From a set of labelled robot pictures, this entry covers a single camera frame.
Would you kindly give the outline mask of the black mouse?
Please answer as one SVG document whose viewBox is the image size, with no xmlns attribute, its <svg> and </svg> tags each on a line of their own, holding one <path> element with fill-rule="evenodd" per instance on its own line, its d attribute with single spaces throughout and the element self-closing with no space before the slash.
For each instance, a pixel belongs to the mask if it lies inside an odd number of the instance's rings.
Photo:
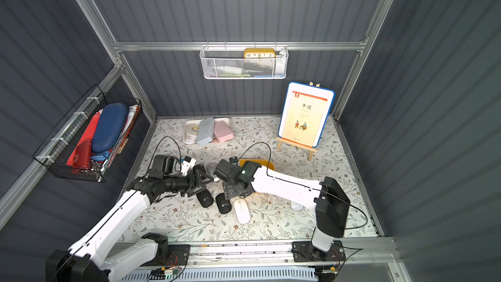
<svg viewBox="0 0 501 282">
<path fill-rule="evenodd" d="M 231 202 L 226 198 L 224 193 L 219 193 L 215 197 L 215 201 L 217 204 L 217 209 L 221 215 L 225 215 L 231 212 L 232 210 Z"/>
<path fill-rule="evenodd" d="M 207 189 L 199 192 L 196 197 L 203 208 L 209 208 L 214 203 L 214 198 Z"/>
</svg>

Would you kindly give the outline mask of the white mouse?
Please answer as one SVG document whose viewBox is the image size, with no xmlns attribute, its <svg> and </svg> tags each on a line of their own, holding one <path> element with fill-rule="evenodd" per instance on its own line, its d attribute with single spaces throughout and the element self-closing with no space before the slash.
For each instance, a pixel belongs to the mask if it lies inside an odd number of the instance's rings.
<svg viewBox="0 0 501 282">
<path fill-rule="evenodd" d="M 247 202 L 243 198 L 238 198 L 234 201 L 234 212 L 237 222 L 244 225 L 250 222 L 251 213 Z"/>
<path fill-rule="evenodd" d="M 294 211 L 301 211 L 304 209 L 304 205 L 302 204 L 299 204 L 297 202 L 294 202 L 294 201 L 290 201 L 290 207 L 292 208 L 292 210 Z"/>
</svg>

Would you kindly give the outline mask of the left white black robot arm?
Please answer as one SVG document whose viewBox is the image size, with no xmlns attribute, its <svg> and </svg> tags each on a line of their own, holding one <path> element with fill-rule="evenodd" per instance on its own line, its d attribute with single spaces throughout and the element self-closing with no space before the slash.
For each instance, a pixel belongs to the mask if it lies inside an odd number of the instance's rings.
<svg viewBox="0 0 501 282">
<path fill-rule="evenodd" d="M 113 208 L 66 251 L 46 260 L 47 281 L 119 281 L 145 263 L 176 263 L 178 256 L 165 235 L 149 232 L 130 248 L 108 254 L 128 226 L 152 204 L 176 195 L 191 197 L 217 181 L 193 158 L 159 155 L 145 175 L 133 180 Z"/>
</svg>

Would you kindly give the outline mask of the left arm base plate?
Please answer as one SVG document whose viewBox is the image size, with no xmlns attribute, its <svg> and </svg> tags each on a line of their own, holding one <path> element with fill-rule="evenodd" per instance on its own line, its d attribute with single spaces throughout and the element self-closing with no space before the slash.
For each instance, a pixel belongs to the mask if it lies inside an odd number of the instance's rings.
<svg viewBox="0 0 501 282">
<path fill-rule="evenodd" d="M 161 247 L 156 256 L 146 262 L 146 266 L 185 266 L 188 263 L 190 252 L 189 244 L 169 245 Z"/>
</svg>

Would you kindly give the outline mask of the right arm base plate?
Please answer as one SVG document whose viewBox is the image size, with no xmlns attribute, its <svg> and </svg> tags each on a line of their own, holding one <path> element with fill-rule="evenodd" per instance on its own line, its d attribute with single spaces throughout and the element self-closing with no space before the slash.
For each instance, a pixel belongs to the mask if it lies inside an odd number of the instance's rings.
<svg viewBox="0 0 501 282">
<path fill-rule="evenodd" d="M 339 240 L 333 241 L 329 251 L 314 247 L 310 241 L 294 241 L 291 252 L 295 262 L 341 262 L 347 258 Z"/>
</svg>

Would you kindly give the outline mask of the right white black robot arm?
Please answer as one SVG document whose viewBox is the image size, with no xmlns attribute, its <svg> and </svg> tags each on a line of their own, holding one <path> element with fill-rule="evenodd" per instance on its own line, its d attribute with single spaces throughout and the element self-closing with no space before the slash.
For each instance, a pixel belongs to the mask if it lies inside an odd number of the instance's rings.
<svg viewBox="0 0 501 282">
<path fill-rule="evenodd" d="M 333 178 L 303 180 L 254 161 L 240 167 L 224 159 L 216 165 L 214 173 L 224 182 L 228 198 L 264 193 L 313 210 L 317 222 L 311 239 L 314 250 L 326 254 L 333 241 L 344 236 L 351 202 Z"/>
</svg>

